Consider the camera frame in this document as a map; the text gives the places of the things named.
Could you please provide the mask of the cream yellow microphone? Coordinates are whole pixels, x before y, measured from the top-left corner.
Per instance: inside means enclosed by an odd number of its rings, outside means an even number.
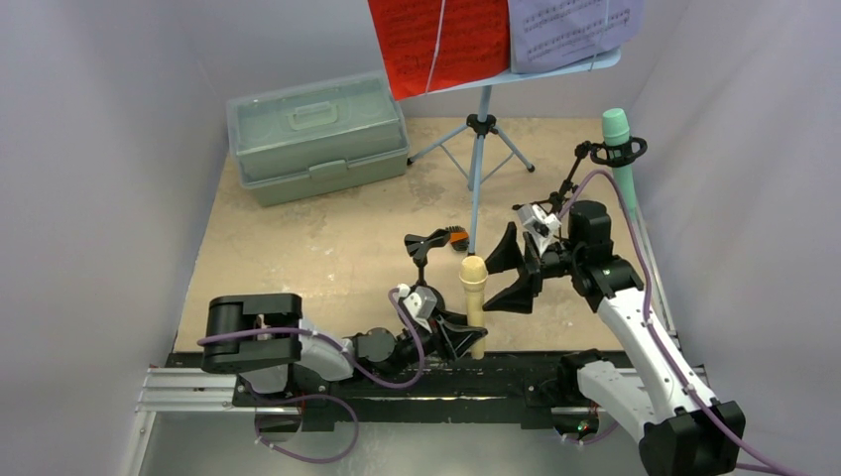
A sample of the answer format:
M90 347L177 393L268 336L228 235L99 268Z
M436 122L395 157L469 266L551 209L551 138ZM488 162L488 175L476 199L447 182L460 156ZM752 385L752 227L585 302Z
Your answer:
M481 257L471 255L462 260L459 280L465 295L466 318L469 326L485 329L483 305L488 276L485 261Z

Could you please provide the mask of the black round-base microphone stand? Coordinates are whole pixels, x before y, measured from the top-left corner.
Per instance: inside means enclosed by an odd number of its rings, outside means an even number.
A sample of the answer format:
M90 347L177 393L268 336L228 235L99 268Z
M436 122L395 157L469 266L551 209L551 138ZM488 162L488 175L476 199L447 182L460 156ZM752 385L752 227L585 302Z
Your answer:
M424 270L428 263L428 252L433 248L444 247L449 243L449 238L450 232L443 228L438 228L426 236L407 234L404 237L404 246L418 270L418 277L411 285L411 291L414 292L418 287L429 288L437 298L437 304L435 307L438 310L446 310L446 302L441 292L426 282Z

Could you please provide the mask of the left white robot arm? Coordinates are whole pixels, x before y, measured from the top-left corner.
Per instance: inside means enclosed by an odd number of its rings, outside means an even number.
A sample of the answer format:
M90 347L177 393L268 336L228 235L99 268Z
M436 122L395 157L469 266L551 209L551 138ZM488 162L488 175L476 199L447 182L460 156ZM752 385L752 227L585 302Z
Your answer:
M423 374L429 356L452 362L469 354L488 330L438 306L427 287L400 285L388 299L404 326L336 338L303 315L297 294L223 296L208 305L200 368L237 375L270 405L289 402L296 391L292 365L334 383L364 377L390 390L407 389Z

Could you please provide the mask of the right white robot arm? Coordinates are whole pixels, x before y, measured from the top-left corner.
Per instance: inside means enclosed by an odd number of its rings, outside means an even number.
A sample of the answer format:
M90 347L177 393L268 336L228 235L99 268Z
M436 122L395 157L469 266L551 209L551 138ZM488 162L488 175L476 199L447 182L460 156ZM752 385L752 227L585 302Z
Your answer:
M567 402L585 399L608 411L637 442L650 475L721 475L737 464L746 419L697 376L671 340L633 265L614 252L612 220L598 201L580 200L560 219L538 204L515 206L516 222L486 259L489 273L515 269L517 279L488 299L486 311L529 314L543 283L570 278L575 291L611 329L642 384L634 385L596 351L562 358L556 388Z

